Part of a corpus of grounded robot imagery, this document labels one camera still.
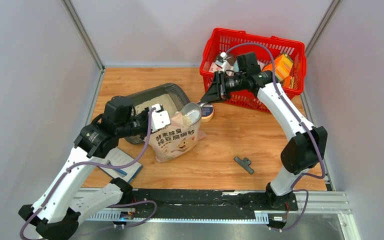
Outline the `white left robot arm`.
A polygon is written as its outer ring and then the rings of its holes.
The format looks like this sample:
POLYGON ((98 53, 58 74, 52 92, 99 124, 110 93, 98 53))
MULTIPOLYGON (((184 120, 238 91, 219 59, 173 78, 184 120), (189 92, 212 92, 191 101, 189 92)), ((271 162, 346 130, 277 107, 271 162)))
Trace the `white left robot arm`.
POLYGON ((104 111, 80 130, 48 189, 36 202, 20 208, 18 214, 24 220, 20 238, 26 239, 26 228, 33 226, 41 240, 68 240, 86 219, 105 208, 135 207, 132 186, 119 177, 86 197, 75 196, 94 168, 117 168, 106 158, 120 139, 137 135, 149 138, 169 124, 170 117, 162 104, 139 112, 130 97, 114 96, 104 111))

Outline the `silver metal scoop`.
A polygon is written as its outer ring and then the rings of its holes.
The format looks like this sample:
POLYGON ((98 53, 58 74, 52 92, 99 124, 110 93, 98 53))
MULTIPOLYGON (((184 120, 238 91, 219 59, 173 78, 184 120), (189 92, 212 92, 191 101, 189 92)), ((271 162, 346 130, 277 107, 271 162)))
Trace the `silver metal scoop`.
POLYGON ((186 104, 180 111, 182 123, 186 127, 199 126, 202 121, 202 108, 207 104, 206 102, 186 104))

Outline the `black bag clip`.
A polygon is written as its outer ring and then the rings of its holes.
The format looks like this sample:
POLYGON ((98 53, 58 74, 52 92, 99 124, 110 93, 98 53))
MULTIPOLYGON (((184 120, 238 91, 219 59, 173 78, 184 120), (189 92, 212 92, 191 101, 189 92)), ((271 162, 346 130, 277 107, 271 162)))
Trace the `black bag clip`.
POLYGON ((236 156, 234 158, 234 161, 239 164, 244 170, 246 170, 250 175, 254 173, 254 170, 250 167, 252 164, 251 160, 248 159, 247 157, 244 157, 243 159, 236 156))

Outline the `pink cat litter bag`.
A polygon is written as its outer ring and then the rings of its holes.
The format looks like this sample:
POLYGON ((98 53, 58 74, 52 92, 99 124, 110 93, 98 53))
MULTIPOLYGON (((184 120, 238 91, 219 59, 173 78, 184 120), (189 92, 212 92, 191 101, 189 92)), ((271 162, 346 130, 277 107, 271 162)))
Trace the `pink cat litter bag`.
POLYGON ((184 126, 180 112, 176 112, 170 120, 171 124, 152 133, 148 142, 159 163, 171 161, 189 152, 205 136, 200 125, 184 126))

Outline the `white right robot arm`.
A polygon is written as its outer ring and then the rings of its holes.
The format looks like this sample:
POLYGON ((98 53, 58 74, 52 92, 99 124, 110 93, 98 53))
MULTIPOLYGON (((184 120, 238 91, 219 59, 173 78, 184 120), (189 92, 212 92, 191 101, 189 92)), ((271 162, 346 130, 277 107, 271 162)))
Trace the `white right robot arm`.
POLYGON ((323 157, 328 133, 322 126, 315 127, 295 107, 284 94, 282 86, 271 71, 262 71, 256 54, 248 52, 238 55, 238 71, 229 75, 228 71, 216 71, 213 81, 200 99, 204 103, 225 102, 231 94, 239 91, 252 93, 281 126, 288 140, 280 154, 282 167, 267 187, 266 205, 279 209, 285 203, 285 195, 292 192, 294 186, 309 169, 319 164, 324 167, 323 157))

